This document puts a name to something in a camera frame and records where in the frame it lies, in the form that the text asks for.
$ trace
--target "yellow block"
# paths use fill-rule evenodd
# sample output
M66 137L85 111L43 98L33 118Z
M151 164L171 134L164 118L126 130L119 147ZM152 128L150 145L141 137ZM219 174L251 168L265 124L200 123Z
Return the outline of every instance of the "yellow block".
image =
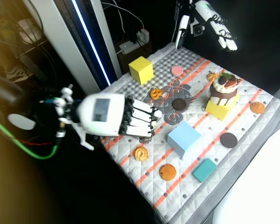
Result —
M210 113L211 115L219 118L220 120L223 120L226 117L226 115L228 114L228 112L234 107L234 105L236 104L238 99L239 99L239 95L236 95L233 98L232 102L230 104L228 104L227 106L218 106L209 100L209 102L206 105L205 110L208 113Z
M153 64L144 57L138 57L129 63L132 77L141 85L154 77Z

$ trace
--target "toy block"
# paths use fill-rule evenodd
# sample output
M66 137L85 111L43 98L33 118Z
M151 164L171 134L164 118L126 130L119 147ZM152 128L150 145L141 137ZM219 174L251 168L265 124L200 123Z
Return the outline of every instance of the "toy block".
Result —
M209 100L205 110L211 115L219 118L220 120L223 120L228 114L228 112L234 107L238 99L239 99L239 95L236 95L233 98L232 102L226 106L218 106Z
M201 136L187 122L182 121L167 137L168 144L181 156L189 150L192 144Z
M144 57L138 57L129 63L132 77L141 85L154 77L153 64Z
M217 165L209 158L203 160L202 163L192 172L192 175L200 182L206 180L209 175L217 168Z

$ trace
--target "orange cookie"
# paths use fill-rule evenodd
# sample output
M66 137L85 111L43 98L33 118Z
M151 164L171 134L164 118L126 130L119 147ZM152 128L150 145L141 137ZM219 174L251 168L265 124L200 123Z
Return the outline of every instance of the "orange cookie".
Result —
M206 76L206 78L207 78L207 80L208 80L209 82L214 82L215 79L219 77L219 75L220 75L220 74L217 74L217 73L215 73L215 72L210 72L210 74L208 74L208 75Z
M144 147L138 147L135 150L135 159L145 161L148 158L148 150Z
M260 102L254 102L250 105L250 109L253 113L264 113L266 107Z
M165 164L159 170L160 176L165 181L171 181L176 175L176 169L171 164Z
M161 95L163 95L163 90L153 89L150 91L150 97L153 100L158 99Z

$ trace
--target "white quilted fabric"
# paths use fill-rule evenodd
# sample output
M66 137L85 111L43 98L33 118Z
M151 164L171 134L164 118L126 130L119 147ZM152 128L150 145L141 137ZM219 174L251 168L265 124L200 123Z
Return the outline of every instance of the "white quilted fabric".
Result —
M167 62L164 64L168 58L172 59L178 55L179 57L180 55L183 57L192 57L195 58L194 61L200 61L197 65L187 64L190 60L184 60L185 63L174 61L174 63L168 64ZM149 151L149 158L144 162L136 161L133 157L133 150L140 145L139 140L136 138L128 136L121 137L120 139L107 138L104 140L104 145L114 161L118 163L124 173L130 178L131 182L137 186L138 190L147 201L154 206L163 222L166 223L171 220L171 223L184 224L206 197L212 193L214 188L239 160L248 146L262 132L267 122L280 106L280 100L276 98L273 99L273 96L269 93L259 91L258 87L243 80L238 86L238 94L241 96L238 103L230 111L224 121L221 121L212 115L206 116L206 112L204 111L209 91L207 86L209 82L206 79L206 75L209 71L222 71L220 66L208 62L187 49L177 51L172 45L168 45L149 59L154 62L154 70L162 67L162 71L166 73L166 75L159 75L166 77L166 79L162 79L162 82L166 84L169 84L175 79L174 76L169 75L171 66L181 65L185 70L192 66L194 67L185 77L180 79L180 82L188 77L193 77L192 80L184 84L191 86L189 89L191 96L196 94L199 94L199 96L189 108L182 113L182 120L185 120L191 126L196 125L196 123L200 121L195 128L202 135L201 138L195 143L191 151L187 152L183 158L180 158L167 144L167 135L176 127L176 124L167 124L162 118L158 121L158 127L162 125L163 128L159 128L159 132L157 132L152 140L143 145ZM126 85L130 86L130 88L126 90L129 94L131 94L131 92L137 93L138 88L146 88L148 90L150 87L161 88L161 86L153 86L153 84L142 87L132 82L133 79L127 74L119 81L113 83L111 87L107 88L105 91L122 92ZM253 101L262 102L265 105L270 104L263 115L256 115L250 110L249 101L251 101L251 99ZM230 132L240 140L256 120L258 121L257 125L249 134L249 137L245 138L232 153L229 153L231 149L221 145L220 140L216 140L222 131ZM203 151L205 152L203 157L198 158ZM206 158L210 158L217 165L223 158L227 158L227 160L220 163L220 166L212 173L205 183L201 184L191 172ZM175 178L171 181L164 181L159 176L160 167L166 163L172 164L177 171Z

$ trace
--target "green cable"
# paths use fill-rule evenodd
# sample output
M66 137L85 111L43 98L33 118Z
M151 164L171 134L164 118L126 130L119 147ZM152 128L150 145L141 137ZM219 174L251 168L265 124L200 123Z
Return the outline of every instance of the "green cable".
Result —
M2 132L4 132L8 137L11 138L11 140L18 146L20 147L25 153L27 153L28 155L32 156L35 159L39 159L39 160L46 160L48 158L51 158L57 151L58 146L53 146L52 152L50 155L47 156L39 156L33 152L31 152L26 146L24 146L20 141L18 141L17 139L15 139L15 137L13 136L13 134L11 134L2 124L0 124L0 130Z

